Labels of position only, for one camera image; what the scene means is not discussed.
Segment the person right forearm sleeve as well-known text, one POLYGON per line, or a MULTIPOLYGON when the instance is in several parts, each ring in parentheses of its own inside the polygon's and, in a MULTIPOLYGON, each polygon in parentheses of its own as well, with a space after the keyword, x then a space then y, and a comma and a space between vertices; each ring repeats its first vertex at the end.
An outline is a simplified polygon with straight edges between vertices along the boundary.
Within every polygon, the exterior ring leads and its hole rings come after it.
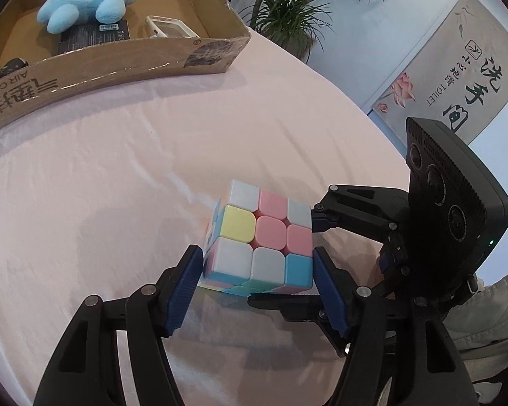
POLYGON ((478 402, 503 401, 508 395, 508 275, 451 309, 444 325, 465 363, 478 402))

